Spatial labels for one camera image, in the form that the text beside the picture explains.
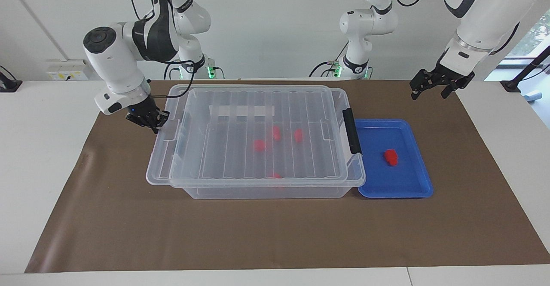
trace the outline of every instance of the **translucent plastic lid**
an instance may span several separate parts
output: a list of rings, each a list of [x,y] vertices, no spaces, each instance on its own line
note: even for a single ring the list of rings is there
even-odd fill
[[[175,86],[170,94],[185,88]],[[252,188],[364,182],[361,155],[351,154],[342,137],[345,127],[336,102],[348,104],[343,90],[197,85],[186,97],[167,101],[171,115],[151,156],[151,184]],[[353,178],[350,163],[361,164]]]

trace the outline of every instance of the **white table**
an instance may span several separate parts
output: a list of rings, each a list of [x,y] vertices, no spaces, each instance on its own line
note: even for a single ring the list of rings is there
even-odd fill
[[[96,119],[93,98],[103,86],[25,82],[16,94],[0,94],[0,285],[549,285],[550,265],[22,274]],[[550,250],[550,129],[499,83],[474,82],[458,94]]]

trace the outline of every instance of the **plastic storage bin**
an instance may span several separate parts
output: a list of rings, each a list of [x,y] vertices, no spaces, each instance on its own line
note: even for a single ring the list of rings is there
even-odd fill
[[[347,108],[326,86],[196,85],[167,100],[147,180],[195,199],[340,198],[366,180]]]

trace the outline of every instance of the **blue tray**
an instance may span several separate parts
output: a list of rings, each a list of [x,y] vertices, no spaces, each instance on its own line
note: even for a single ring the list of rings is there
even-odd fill
[[[434,194],[413,131],[404,120],[355,120],[367,182],[359,192],[367,198],[428,198]],[[390,166],[384,152],[395,149],[399,164]]]

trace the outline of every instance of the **brown mat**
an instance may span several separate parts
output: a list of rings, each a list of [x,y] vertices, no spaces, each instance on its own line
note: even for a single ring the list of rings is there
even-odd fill
[[[413,102],[407,82],[315,84],[345,89],[356,118],[407,120],[432,198],[368,200],[354,188],[337,200],[193,200],[146,182],[150,130],[99,115],[26,272],[550,263],[455,95]]]

